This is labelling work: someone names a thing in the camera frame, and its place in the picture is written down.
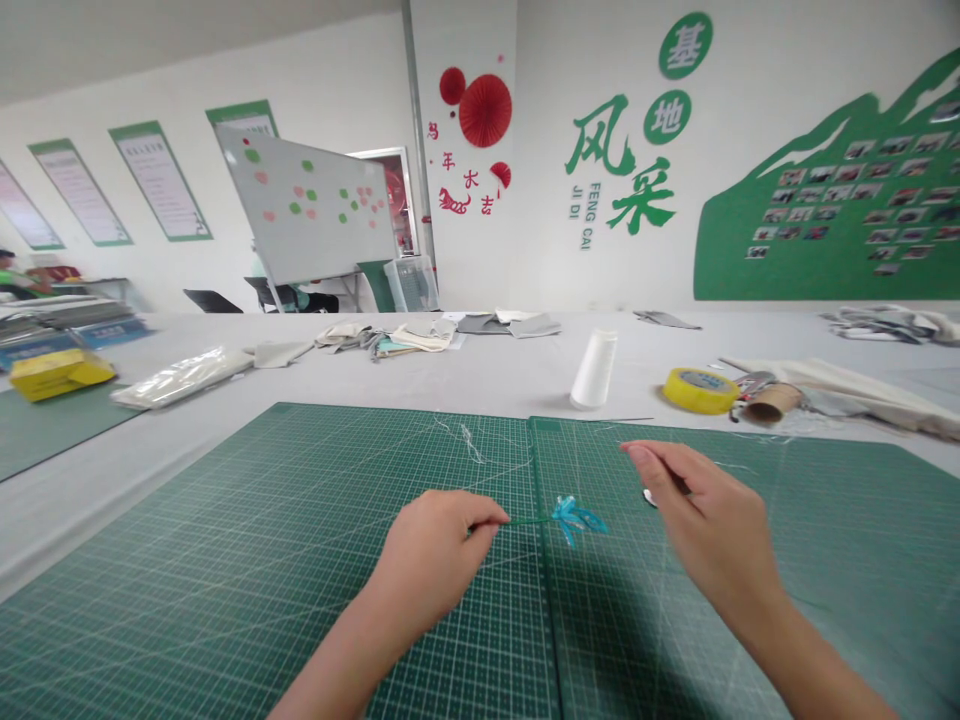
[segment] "red paper fan decoration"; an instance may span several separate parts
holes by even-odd
[[[456,105],[463,97],[467,79],[460,68],[447,68],[440,76],[440,97],[447,105]]]
[[[513,178],[513,173],[510,172],[510,166],[506,163],[494,163],[490,166],[490,172],[497,176],[497,179],[503,183],[504,188],[510,187],[510,180]]]
[[[460,129],[471,145],[496,145],[510,127],[512,117],[510,91],[496,75],[481,75],[460,98]]]

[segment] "yellow tape roll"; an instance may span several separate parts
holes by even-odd
[[[725,377],[693,368],[674,368],[663,386],[663,394],[684,410],[721,415],[733,407],[740,390]]]

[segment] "metal pole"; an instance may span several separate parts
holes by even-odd
[[[427,255],[434,266],[437,256],[433,251],[433,224],[430,218],[430,188],[427,185],[427,156],[423,147],[423,119],[420,117],[420,85],[417,82],[417,53],[413,46],[413,14],[410,0],[403,0],[403,36],[407,46],[407,74],[410,80],[410,108],[413,111],[413,148],[417,156],[417,179],[420,181],[421,229],[423,247],[421,254]]]

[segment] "table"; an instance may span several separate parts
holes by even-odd
[[[101,278],[99,280],[77,280],[76,282],[63,282],[63,283],[53,283],[52,287],[57,292],[63,295],[88,295],[88,292],[75,293],[71,292],[74,289],[83,289],[89,290],[90,288],[96,289],[99,286],[110,286],[115,285],[117,292],[120,295],[120,302],[125,303],[127,301],[127,287],[130,285],[130,280],[127,278]]]
[[[135,382],[223,344],[309,340],[333,322],[394,327],[403,315],[146,315],[155,335],[103,351],[123,381]],[[909,371],[955,368],[960,351],[935,345],[866,343],[831,335],[813,313],[685,312],[702,331],[657,327],[629,313],[554,313],[563,333],[516,340],[467,336],[460,350],[369,361],[366,353],[313,351],[282,370],[250,371],[181,405],[144,413],[0,484],[0,600],[5,599],[152,490],[211,450],[275,402],[411,408],[526,418],[594,420],[652,417],[656,425],[751,432],[726,416],[667,405],[657,386],[678,366],[707,368],[721,356],[741,359],[819,357],[894,383],[960,412],[960,396],[922,385]],[[583,350],[595,327],[619,331],[607,405],[570,406]],[[728,375],[740,374],[730,370]],[[8,382],[0,379],[0,390]],[[960,475],[956,445],[900,435],[870,422],[826,422],[811,436],[891,442]]]

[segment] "forearm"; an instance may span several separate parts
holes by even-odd
[[[53,285],[51,284],[50,276],[45,271],[33,268],[32,270],[27,270],[26,274],[34,282],[33,290],[48,295],[53,294]]]
[[[724,618],[795,718],[896,718],[790,600]]]
[[[416,638],[398,623],[376,593],[360,592],[270,714],[271,720],[359,717],[380,681]]]

